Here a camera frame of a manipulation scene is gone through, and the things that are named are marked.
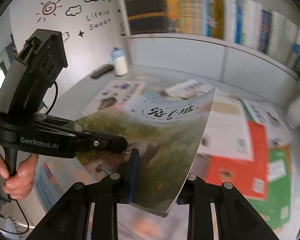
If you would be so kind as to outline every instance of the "silver bolt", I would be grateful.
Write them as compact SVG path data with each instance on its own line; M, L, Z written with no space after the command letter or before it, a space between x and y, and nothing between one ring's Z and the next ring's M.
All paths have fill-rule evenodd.
M188 180L195 180L196 178L197 177L193 174L189 174L188 177L187 177Z
M73 184L73 188L74 188L75 190L82 189L83 186L84 186L84 184L83 184L82 182L76 182L76 183Z
M230 182L225 182L223 184L223 186L226 188L226 189L232 189L233 188L233 185L230 183Z
M120 178L120 174L119 174L119 173L112 173L112 174L110 175L110 178L113 179L113 180L119 179L119 178Z

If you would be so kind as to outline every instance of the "sun drawing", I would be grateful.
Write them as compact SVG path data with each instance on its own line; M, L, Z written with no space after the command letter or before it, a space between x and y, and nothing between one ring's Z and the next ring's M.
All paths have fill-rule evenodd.
M50 14L53 14L54 16L57 16L55 14L55 10L59 7L62 7L62 5L59 5L58 6L58 3L60 2L61 0L58 0L57 2L54 2L53 0L47 2L46 4L44 4L43 2L41 2L41 4L43 5L43 8L42 8L42 12L39 12L37 13L36 15L39 15L39 14L43 14L43 20L46 21L46 16L47 15L50 15Z

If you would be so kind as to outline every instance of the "yellow stripe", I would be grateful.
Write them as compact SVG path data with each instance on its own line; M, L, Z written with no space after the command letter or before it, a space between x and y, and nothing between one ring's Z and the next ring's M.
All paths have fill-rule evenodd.
M157 16L165 16L165 12L154 12L154 13L142 13L138 15L132 15L128 17L128 20L136 20L136 19L141 19L141 18L148 18L148 17L157 17Z

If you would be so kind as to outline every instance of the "bottle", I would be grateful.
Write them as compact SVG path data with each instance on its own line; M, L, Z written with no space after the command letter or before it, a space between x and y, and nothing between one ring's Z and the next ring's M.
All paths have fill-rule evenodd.
M110 56L114 62L114 69L117 76L123 76L128 73L128 65L123 49L113 48Z

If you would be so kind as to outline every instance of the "red book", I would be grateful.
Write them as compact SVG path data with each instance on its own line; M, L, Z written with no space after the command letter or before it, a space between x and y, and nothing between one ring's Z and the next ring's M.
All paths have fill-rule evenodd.
M268 189L266 131L261 124L248 123L254 161L197 155L190 173L210 184L231 182L246 198L265 200Z

